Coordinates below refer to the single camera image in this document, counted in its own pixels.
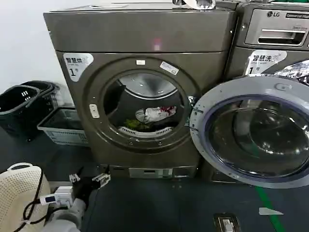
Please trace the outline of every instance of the plastic laundry basket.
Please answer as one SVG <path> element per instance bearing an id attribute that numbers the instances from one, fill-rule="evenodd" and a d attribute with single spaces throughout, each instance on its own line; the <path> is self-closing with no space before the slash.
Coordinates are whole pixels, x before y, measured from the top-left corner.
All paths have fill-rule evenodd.
<path id="1" fill-rule="evenodd" d="M 57 87 L 49 82 L 30 81 L 13 86 L 0 95 L 0 126 L 11 136 L 31 141 L 37 125 L 51 111 Z"/>
<path id="2" fill-rule="evenodd" d="M 13 232 L 23 224 L 24 209 L 34 200 L 41 175 L 43 176 L 38 197 L 50 194 L 49 183 L 40 167 L 30 163 L 17 163 L 0 174 L 0 232 Z M 36 205 L 29 221 L 44 217 L 47 207 Z M 43 226 L 44 220 L 35 225 L 26 224 L 21 232 L 40 232 Z"/>

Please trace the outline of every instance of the dryer door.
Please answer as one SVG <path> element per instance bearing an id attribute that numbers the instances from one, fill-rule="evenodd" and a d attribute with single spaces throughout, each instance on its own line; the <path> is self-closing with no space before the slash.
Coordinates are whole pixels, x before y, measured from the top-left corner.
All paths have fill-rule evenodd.
<path id="1" fill-rule="evenodd" d="M 238 181 L 274 189 L 309 184 L 309 86 L 274 75 L 220 84 L 195 105 L 201 155 Z"/>

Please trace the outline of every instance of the dryer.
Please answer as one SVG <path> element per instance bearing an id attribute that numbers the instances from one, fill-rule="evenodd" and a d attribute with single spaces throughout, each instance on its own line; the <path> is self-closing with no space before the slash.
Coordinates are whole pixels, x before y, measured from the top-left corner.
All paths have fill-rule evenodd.
<path id="1" fill-rule="evenodd" d="M 194 176 L 201 156 L 190 114 L 223 74 L 235 12 L 128 3 L 44 17 L 102 169 L 141 178 Z"/>

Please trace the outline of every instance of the sticker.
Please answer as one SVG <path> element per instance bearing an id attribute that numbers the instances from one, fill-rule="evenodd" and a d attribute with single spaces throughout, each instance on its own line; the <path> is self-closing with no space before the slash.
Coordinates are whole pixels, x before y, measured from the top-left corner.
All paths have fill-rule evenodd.
<path id="1" fill-rule="evenodd" d="M 90 53 L 65 53 L 63 54 L 70 78 L 78 82 L 84 70 L 93 62 Z"/>
<path id="2" fill-rule="evenodd" d="M 277 210 L 261 207 L 259 208 L 259 215 L 283 215 L 283 213 Z"/>
<path id="3" fill-rule="evenodd" d="M 136 65 L 145 65 L 146 64 L 146 61 L 143 60 L 143 59 L 137 59 L 136 60 Z"/>
<path id="4" fill-rule="evenodd" d="M 90 113 L 93 118 L 99 118 L 100 115 L 98 114 L 98 108 L 96 104 L 90 104 L 89 105 Z"/>
<path id="5" fill-rule="evenodd" d="M 177 75 L 179 69 L 175 68 L 174 66 L 166 63 L 166 62 L 162 62 L 160 65 L 161 69 L 164 69 L 165 71 L 168 71 L 169 73 L 173 74 L 173 75 Z"/>
<path id="6" fill-rule="evenodd" d="M 284 69 L 275 72 L 275 75 L 286 76 L 294 79 L 302 78 L 302 81 L 307 82 L 309 75 L 309 60 L 286 66 Z"/>
<path id="7" fill-rule="evenodd" d="M 263 73 L 271 66 L 283 61 L 286 56 L 286 51 L 255 50 L 248 58 L 245 75 Z"/>

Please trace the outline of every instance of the label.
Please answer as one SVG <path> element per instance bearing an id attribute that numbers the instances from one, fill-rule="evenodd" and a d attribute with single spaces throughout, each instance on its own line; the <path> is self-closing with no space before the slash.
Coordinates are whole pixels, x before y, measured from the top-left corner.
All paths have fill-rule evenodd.
<path id="1" fill-rule="evenodd" d="M 286 51 L 255 50 L 248 58 L 245 75 L 261 74 L 271 66 L 283 61 L 286 56 Z"/>
<path id="2" fill-rule="evenodd" d="M 78 82 L 85 69 L 93 62 L 90 53 L 65 53 L 63 54 L 70 78 Z"/>
<path id="3" fill-rule="evenodd" d="M 96 104 L 90 104 L 89 105 L 90 113 L 93 118 L 99 118 L 100 115 L 98 114 L 98 107 Z"/>
<path id="4" fill-rule="evenodd" d="M 300 14 L 300 13 L 286 13 L 286 18 L 302 18 L 309 19 L 309 14 Z"/>
<path id="5" fill-rule="evenodd" d="M 136 60 L 136 65 L 145 65 L 146 64 L 146 61 L 143 60 L 143 59 L 137 59 Z"/>
<path id="6" fill-rule="evenodd" d="M 174 66 L 166 63 L 166 62 L 162 62 L 161 65 L 160 65 L 160 68 L 161 69 L 164 69 L 165 71 L 173 74 L 173 75 L 177 75 L 179 69 L 175 68 Z"/>

